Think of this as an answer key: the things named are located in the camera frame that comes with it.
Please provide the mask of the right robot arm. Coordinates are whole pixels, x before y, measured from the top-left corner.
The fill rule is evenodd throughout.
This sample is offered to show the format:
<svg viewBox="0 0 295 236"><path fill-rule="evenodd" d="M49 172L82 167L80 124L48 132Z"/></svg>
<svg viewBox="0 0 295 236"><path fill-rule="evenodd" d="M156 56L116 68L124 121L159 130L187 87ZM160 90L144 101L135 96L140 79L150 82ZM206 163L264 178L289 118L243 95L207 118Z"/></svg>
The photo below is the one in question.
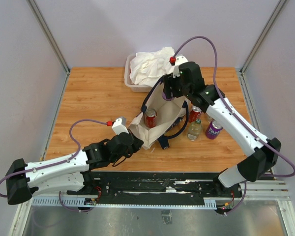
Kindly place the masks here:
<svg viewBox="0 0 295 236"><path fill-rule="evenodd" d="M175 66L172 74L161 78L166 98L184 96L192 105L218 122L238 143L246 158L221 172L213 184L214 193L223 197L231 187L243 182L255 182L277 162L281 143L256 130L231 105L217 85L206 85L200 67L194 62Z"/></svg>

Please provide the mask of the cream canvas tote bag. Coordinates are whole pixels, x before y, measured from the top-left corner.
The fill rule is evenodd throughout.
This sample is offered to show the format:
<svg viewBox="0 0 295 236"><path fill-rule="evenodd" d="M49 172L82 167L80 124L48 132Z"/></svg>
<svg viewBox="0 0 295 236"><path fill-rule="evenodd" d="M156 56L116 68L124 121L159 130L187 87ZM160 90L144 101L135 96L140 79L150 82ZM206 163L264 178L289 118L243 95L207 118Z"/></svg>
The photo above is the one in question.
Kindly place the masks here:
<svg viewBox="0 0 295 236"><path fill-rule="evenodd" d="M143 149L149 149L157 141L163 142L162 148L168 148L168 140L180 135L188 123L188 120L185 120L183 127L177 133L171 136L165 135L175 121L189 114L190 102L184 96L166 101L162 96L163 88L164 84L161 81L152 87L143 101L140 113L128 127L136 138L143 141ZM148 109L156 111L156 126L153 128L145 125L145 113Z"/></svg>

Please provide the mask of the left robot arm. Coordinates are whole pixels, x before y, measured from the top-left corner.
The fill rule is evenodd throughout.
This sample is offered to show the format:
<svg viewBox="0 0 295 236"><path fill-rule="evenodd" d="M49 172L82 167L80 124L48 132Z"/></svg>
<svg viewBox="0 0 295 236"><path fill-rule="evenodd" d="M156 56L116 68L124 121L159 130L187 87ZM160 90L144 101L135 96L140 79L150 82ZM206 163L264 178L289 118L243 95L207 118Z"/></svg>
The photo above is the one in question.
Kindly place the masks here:
<svg viewBox="0 0 295 236"><path fill-rule="evenodd" d="M7 203L17 205L53 191L91 194L95 190L95 182L88 176L91 170L116 165L138 152L143 144L132 133L123 132L49 161L26 163L17 159L6 173Z"/></svg>

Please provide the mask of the red soda can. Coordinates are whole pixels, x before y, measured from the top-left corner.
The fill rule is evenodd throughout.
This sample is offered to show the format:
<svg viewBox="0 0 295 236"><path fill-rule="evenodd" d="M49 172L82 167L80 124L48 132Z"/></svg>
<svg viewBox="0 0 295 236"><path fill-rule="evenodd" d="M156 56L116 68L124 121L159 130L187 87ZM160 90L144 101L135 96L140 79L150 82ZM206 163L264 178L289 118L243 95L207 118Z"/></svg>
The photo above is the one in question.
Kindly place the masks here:
<svg viewBox="0 0 295 236"><path fill-rule="evenodd" d="M153 108L149 108L145 112L145 125L148 128L154 128L157 125L157 112Z"/></svg>
<svg viewBox="0 0 295 236"><path fill-rule="evenodd" d="M192 123L194 122L196 119L199 119L200 116L202 114L202 110L199 108L199 107L196 107L196 106L192 106L191 107L191 110L190 110L190 113L189 113L189 119L188 119L188 122L189 123Z"/></svg>

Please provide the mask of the clear glass bottle green cap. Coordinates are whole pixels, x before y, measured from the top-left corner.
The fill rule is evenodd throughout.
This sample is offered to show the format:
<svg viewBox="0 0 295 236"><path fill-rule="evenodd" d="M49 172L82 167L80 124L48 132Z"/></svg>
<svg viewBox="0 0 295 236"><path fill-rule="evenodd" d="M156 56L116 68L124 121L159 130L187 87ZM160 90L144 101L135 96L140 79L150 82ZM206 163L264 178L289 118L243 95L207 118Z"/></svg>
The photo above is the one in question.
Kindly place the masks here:
<svg viewBox="0 0 295 236"><path fill-rule="evenodd" d="M212 118L210 115L206 114L206 118L208 122L212 122L214 118Z"/></svg>

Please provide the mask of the purple soda can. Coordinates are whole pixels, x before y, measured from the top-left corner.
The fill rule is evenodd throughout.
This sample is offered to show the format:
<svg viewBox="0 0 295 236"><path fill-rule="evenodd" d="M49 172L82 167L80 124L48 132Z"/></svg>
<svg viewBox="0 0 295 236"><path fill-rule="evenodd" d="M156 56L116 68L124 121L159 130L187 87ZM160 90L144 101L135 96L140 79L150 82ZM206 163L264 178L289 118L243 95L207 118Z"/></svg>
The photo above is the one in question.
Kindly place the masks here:
<svg viewBox="0 0 295 236"><path fill-rule="evenodd" d="M165 95L165 93L162 93L162 98L165 100L165 101L172 101L172 100L174 100L174 97L169 97L169 98L167 98L166 97L166 95Z"/></svg>
<svg viewBox="0 0 295 236"><path fill-rule="evenodd" d="M219 122L217 122L216 120L212 120L208 128L206 129L206 137L214 140L218 137L222 129L223 127Z"/></svg>

